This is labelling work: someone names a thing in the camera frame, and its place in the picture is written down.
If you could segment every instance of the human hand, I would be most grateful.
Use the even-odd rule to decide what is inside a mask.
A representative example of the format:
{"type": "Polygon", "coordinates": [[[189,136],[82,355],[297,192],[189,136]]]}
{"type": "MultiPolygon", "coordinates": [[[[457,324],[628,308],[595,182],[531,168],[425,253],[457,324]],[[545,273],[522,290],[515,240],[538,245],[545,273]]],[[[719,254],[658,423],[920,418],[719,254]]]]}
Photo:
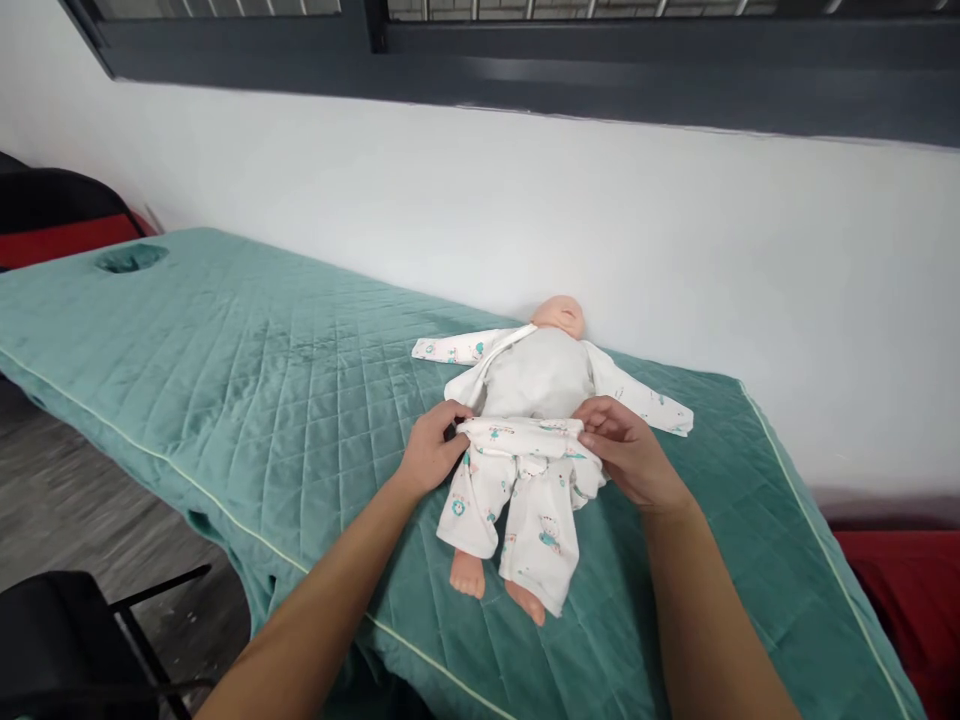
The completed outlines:
{"type": "Polygon", "coordinates": [[[580,442],[603,460],[617,487],[642,512],[670,512],[693,502],[653,430],[619,401],[590,398],[573,417],[583,422],[580,442]]]}
{"type": "Polygon", "coordinates": [[[454,418],[472,418],[473,411],[454,400],[446,400],[420,416],[410,431],[400,469],[394,476],[406,487],[423,496],[443,482],[453,464],[470,445],[459,434],[444,442],[443,431],[454,418]]]}

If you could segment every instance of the red chair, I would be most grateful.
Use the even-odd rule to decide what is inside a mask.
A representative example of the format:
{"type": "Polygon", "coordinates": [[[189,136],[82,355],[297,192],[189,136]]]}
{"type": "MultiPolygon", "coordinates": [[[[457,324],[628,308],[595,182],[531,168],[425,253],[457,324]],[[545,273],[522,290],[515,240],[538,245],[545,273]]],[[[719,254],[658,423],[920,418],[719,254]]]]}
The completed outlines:
{"type": "Polygon", "coordinates": [[[960,532],[835,535],[930,720],[960,718],[960,532]]]}
{"type": "Polygon", "coordinates": [[[0,272],[153,234],[117,193],[69,170],[0,173],[0,198],[0,272]]]}

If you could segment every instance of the window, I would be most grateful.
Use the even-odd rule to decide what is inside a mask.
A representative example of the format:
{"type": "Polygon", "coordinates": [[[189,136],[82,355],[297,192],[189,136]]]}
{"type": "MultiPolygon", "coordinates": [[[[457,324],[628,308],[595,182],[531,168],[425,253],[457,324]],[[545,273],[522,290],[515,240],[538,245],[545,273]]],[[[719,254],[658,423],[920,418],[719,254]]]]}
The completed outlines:
{"type": "Polygon", "coordinates": [[[960,0],[61,0],[114,78],[960,146],[960,0]]]}

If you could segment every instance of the doll leg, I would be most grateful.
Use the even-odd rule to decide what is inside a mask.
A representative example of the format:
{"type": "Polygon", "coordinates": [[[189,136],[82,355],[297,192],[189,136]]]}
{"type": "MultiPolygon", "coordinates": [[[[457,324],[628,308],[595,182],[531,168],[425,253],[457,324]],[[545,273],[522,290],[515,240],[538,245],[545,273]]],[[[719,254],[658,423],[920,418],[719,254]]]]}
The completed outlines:
{"type": "Polygon", "coordinates": [[[497,549],[494,523],[510,497],[515,476],[511,456],[482,455],[473,445],[453,476],[437,537],[456,548],[450,584],[465,595],[483,597],[482,560],[497,549]]]}
{"type": "Polygon", "coordinates": [[[534,622],[544,610],[560,617],[570,578],[580,559],[570,501],[572,463],[561,460],[517,483],[507,518],[500,576],[507,592],[534,622]]]}

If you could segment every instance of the quilted fabric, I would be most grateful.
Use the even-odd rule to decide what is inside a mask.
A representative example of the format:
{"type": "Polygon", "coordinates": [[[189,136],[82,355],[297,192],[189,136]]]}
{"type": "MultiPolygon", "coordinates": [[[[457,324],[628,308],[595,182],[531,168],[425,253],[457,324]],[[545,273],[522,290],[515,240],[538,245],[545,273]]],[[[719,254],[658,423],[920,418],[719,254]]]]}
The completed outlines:
{"type": "MultiPolygon", "coordinates": [[[[414,420],[461,368],[418,337],[510,321],[213,230],[127,273],[97,252],[0,276],[0,371],[223,546],[254,629],[396,469],[414,420]]],[[[717,536],[803,716],[917,718],[916,694],[783,448],[731,378],[613,354],[692,408],[660,439],[717,536]]],[[[481,602],[447,584],[434,531],[409,524],[358,649],[438,717],[667,717],[636,513],[608,486],[576,518],[582,557],[542,630],[487,563],[481,602]]]]}

